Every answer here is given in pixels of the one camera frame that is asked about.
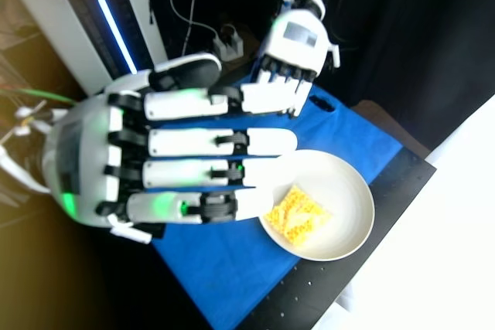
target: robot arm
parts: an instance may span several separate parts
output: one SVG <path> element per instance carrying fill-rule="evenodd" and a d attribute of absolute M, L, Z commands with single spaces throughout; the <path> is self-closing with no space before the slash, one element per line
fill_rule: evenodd
<path fill-rule="evenodd" d="M 134 228 L 137 223 L 211 223 L 269 211 L 273 198 L 265 186 L 291 175 L 273 158 L 252 156 L 294 151 L 291 131 L 159 127 L 194 117 L 298 117 L 327 53 L 340 64 L 338 46 L 321 23 L 324 13 L 321 0 L 285 0 L 253 83 L 214 86 L 220 61 L 198 53 L 122 77 L 79 104 L 47 136 L 43 175 L 53 197 L 77 222 L 142 242 L 149 236 Z M 187 189 L 218 186 L 229 189 Z"/>

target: white power adapter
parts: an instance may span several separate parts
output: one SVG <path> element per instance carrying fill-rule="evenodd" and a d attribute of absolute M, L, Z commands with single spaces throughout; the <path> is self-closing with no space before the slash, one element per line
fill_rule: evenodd
<path fill-rule="evenodd" d="M 230 38 L 230 43 L 224 43 L 219 37 L 213 39 L 213 50 L 224 62 L 230 62 L 241 58 L 244 55 L 244 42 L 237 33 L 237 30 L 231 26 L 234 34 Z"/>

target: yellow food item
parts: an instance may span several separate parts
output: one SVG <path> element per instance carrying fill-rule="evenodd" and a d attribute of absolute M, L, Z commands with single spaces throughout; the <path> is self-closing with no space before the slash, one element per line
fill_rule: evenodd
<path fill-rule="evenodd" d="M 293 185 L 265 219 L 292 244 L 303 244 L 312 233 L 321 228 L 331 215 Z"/>

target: black curtain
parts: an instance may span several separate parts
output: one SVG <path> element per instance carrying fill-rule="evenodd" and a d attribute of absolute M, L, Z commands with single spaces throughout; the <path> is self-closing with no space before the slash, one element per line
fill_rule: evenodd
<path fill-rule="evenodd" d="M 374 100 L 434 148 L 495 94 L 495 0 L 332 5 L 347 66 L 320 83 L 347 104 Z"/>

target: blue tablecloth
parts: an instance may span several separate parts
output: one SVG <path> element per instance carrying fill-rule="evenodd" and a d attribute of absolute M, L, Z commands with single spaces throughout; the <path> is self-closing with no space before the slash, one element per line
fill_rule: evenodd
<path fill-rule="evenodd" d="M 313 95 L 330 102 L 335 111 L 324 111 L 308 100 L 295 120 L 273 114 L 200 120 L 194 126 L 288 128 L 297 135 L 298 149 L 339 156 L 371 182 L 401 149 L 400 143 L 324 90 L 313 87 Z M 190 126 L 167 124 L 164 128 Z M 153 240 L 153 244 L 218 330 L 238 325 L 299 260 L 275 244 L 257 219 L 204 226 L 168 225 L 164 238 Z"/>

